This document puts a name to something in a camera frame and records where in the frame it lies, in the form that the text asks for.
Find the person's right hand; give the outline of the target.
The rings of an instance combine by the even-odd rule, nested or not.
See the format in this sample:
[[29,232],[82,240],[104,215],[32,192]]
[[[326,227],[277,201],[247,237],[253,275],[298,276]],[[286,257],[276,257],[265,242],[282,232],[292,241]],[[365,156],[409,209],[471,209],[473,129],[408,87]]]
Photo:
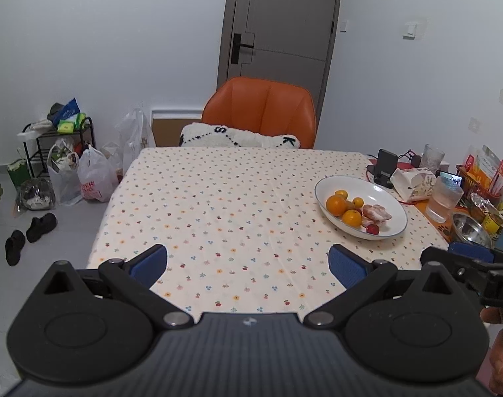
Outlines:
[[[497,307],[485,307],[480,312],[484,323],[500,325],[502,323],[501,311]],[[497,395],[503,395],[503,328],[497,334],[490,353],[492,376],[489,388]]]

